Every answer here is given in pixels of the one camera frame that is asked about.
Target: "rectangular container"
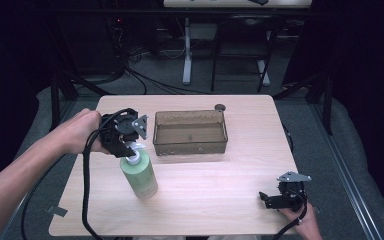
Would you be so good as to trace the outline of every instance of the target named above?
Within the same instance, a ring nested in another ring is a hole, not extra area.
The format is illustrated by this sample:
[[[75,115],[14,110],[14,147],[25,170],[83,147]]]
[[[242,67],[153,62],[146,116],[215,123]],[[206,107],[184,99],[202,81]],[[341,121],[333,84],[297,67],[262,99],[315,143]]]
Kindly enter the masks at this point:
[[[224,153],[227,140],[223,111],[155,113],[153,144],[157,156]]]

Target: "gray carpet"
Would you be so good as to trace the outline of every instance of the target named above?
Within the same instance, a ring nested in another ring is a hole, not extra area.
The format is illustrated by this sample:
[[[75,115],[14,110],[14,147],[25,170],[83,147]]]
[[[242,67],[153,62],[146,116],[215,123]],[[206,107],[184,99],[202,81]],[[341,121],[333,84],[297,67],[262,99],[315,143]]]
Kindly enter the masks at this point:
[[[211,60],[209,58],[208,44],[200,44],[193,51],[192,83],[189,86],[182,85],[183,55],[178,58],[169,58],[163,53],[158,57],[144,54],[140,62],[131,63],[130,67],[165,84],[199,91],[178,90],[179,92],[185,94],[208,93],[210,89]],[[282,90],[281,81],[293,47],[293,42],[286,40],[278,42],[268,70],[272,85],[263,88],[261,94],[274,95]],[[179,52],[167,51],[167,53],[175,56]],[[146,94],[169,94],[150,81],[143,80],[143,82],[147,86]],[[120,95],[139,95],[145,92],[142,83],[128,74],[125,74],[117,81],[99,86],[111,93]],[[257,83],[251,82],[220,82],[216,85],[214,94],[256,94],[256,87]],[[94,109],[99,101],[99,97],[90,90],[82,86],[77,86],[77,89],[80,97],[73,105],[67,104],[61,97],[62,105],[65,103],[67,107],[67,118],[83,108]],[[302,89],[288,99],[276,101],[276,106],[282,122],[291,133],[294,146],[293,156],[299,172],[313,178],[313,181],[306,184],[306,189],[311,202],[322,209],[322,212],[318,215],[322,235],[324,239],[366,239],[368,237],[360,223],[344,183],[339,177],[334,163],[334,156],[325,139],[323,130],[317,127],[317,122],[320,120],[314,114],[312,106],[307,105],[303,100],[305,93],[306,90]],[[44,136],[51,125],[50,90],[45,89],[37,97],[40,100],[40,108],[31,130],[20,148],[20,153],[34,141]],[[367,173],[366,159],[358,134],[348,118],[346,109],[339,102],[334,101],[332,110],[333,138],[346,161],[362,198],[367,204],[367,209],[373,217],[381,237],[384,239],[384,199],[373,179]],[[91,239],[91,237],[56,238],[48,233],[52,216],[45,210],[49,205],[58,205],[75,158],[74,155],[65,156],[38,185],[30,199],[24,220],[27,239]],[[23,206],[15,214],[13,221],[0,236],[0,239],[22,239],[20,232],[22,209]],[[262,239],[271,239],[271,236],[262,236]],[[287,235],[282,239],[300,238]]]

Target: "forearm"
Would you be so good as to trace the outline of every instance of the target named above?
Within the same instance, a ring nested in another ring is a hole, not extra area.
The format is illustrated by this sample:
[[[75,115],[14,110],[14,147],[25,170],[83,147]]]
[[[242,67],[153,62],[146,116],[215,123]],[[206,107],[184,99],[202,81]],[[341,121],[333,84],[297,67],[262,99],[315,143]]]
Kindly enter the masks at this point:
[[[63,154],[62,149],[45,137],[0,172],[0,231],[36,180]]]

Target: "green bottle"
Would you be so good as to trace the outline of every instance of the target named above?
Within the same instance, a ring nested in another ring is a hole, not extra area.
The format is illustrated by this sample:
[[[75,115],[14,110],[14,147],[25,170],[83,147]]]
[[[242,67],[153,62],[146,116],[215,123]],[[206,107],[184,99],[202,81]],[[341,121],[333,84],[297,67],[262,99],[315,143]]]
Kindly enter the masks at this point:
[[[148,153],[143,150],[143,144],[132,142],[130,147],[135,156],[122,157],[120,168],[123,170],[136,196],[141,199],[150,198],[158,190],[157,179]]]

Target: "light wood surface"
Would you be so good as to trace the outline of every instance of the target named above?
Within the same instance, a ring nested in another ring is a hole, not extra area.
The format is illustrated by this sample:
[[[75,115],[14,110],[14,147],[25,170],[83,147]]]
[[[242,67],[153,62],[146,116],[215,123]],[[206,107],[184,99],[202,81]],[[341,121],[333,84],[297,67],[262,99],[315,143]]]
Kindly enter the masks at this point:
[[[260,4],[248,0],[164,0],[172,8],[309,8],[312,0],[269,0]]]
[[[226,153],[156,156],[152,136],[156,111],[211,110],[226,106]],[[258,192],[279,195],[276,178],[297,171],[285,133],[267,95],[105,96],[101,114],[133,108],[148,115],[148,139],[159,185],[139,200],[119,167],[119,159],[92,153],[89,223],[102,236],[275,234],[288,222],[266,209]],[[89,235],[81,221],[83,161],[77,158],[54,216],[54,236]]]

